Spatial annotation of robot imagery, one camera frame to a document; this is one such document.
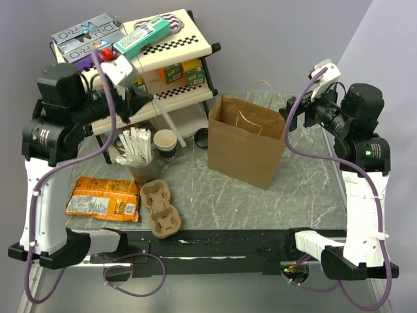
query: marble tabletop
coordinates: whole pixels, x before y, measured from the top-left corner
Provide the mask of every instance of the marble tabletop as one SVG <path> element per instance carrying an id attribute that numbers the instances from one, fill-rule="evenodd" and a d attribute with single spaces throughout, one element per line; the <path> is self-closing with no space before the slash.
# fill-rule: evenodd
<path id="1" fill-rule="evenodd" d="M 245 99 L 247 93 L 229 93 Z M 251 101 L 263 106 L 270 95 L 254 93 Z M 285 105 L 288 95 L 274 93 L 271 108 Z M 300 127 L 290 134 L 298 149 L 328 155 L 328 145 L 320 127 Z M 304 158 L 287 149 L 268 190 L 225 176 L 207 168 L 207 151 L 194 145 L 177 149 L 172 162 L 163 161 L 158 153 L 161 179 L 171 190 L 171 203 L 178 209 L 182 229 L 287 229 L 292 227 L 346 227 L 336 172 L 331 163 Z M 79 156 L 98 149 L 95 138 L 87 138 Z M 81 176 L 133 180 L 129 169 L 120 164 L 106 164 L 97 156 L 78 164 L 72 173 L 68 198 Z M 67 216 L 66 227 L 95 230 L 103 227 L 124 230 L 149 229 L 149 210 L 141 204 L 140 222 L 112 222 L 85 216 Z"/>

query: gray wall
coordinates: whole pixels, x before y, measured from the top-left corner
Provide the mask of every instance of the gray wall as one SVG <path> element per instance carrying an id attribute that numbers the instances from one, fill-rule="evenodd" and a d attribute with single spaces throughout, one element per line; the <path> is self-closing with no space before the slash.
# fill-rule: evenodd
<path id="1" fill-rule="evenodd" d="M 340 60 L 371 0 L 38 2 L 54 31 L 103 11 L 128 21 L 191 9 L 206 39 L 222 44 L 222 51 L 207 61 L 216 88 L 246 90 L 264 79 L 277 91 L 295 93 L 314 64 L 327 57 Z"/>
<path id="2" fill-rule="evenodd" d="M 23 263 L 7 257 L 25 222 L 27 185 L 21 156 L 22 128 L 38 97 L 36 78 L 52 61 L 50 25 L 35 0 L 4 0 L 0 10 L 0 311 L 16 312 Z"/>
<path id="3" fill-rule="evenodd" d="M 339 62 L 341 81 L 366 82 L 383 92 L 385 108 L 377 132 L 391 146 L 392 172 L 386 191 L 387 242 L 400 266 L 390 300 L 394 312 L 415 312 L 417 243 L 417 21 L 414 0 L 374 0 Z"/>

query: orange package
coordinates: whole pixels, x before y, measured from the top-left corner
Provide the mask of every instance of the orange package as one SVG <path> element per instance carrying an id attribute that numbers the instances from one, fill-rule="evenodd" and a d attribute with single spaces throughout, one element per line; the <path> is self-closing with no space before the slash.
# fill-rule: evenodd
<path id="1" fill-rule="evenodd" d="M 68 215 L 139 222 L 139 191 L 134 181 L 81 176 L 66 206 Z"/>

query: brown paper bag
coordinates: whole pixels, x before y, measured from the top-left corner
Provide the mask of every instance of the brown paper bag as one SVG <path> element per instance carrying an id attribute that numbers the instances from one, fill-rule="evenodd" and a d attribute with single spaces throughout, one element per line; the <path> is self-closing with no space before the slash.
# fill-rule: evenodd
<path id="1" fill-rule="evenodd" d="M 268 108 L 249 102 L 250 93 L 246 101 L 227 96 L 217 98 L 208 115 L 207 166 L 267 189 L 285 150 L 285 121 L 278 112 L 269 109 L 272 88 Z"/>

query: checkered strip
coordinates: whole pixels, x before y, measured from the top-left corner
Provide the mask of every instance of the checkered strip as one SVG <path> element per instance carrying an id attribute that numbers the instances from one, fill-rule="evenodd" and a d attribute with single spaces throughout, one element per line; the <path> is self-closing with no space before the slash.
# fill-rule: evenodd
<path id="1" fill-rule="evenodd" d="M 196 86 L 191 86 L 191 87 L 184 86 L 184 87 L 174 88 L 168 91 L 162 91 L 161 93 L 156 93 L 156 95 L 158 96 L 159 100 L 162 100 L 162 99 L 167 99 L 167 98 L 171 98 L 174 96 L 178 96 L 182 93 L 187 93 L 188 91 L 191 91 L 191 90 L 202 88 L 202 86 L 203 85 L 196 85 Z"/>
<path id="2" fill-rule="evenodd" d="M 178 48 L 180 46 L 185 46 L 186 44 L 192 44 L 193 42 L 198 42 L 197 36 L 195 35 L 192 35 L 191 38 L 185 37 L 184 39 L 178 39 L 177 41 L 166 42 L 164 44 L 157 44 L 156 46 L 149 46 L 143 50 L 143 55 L 162 52 L 164 50 L 170 50 L 171 48 Z"/>

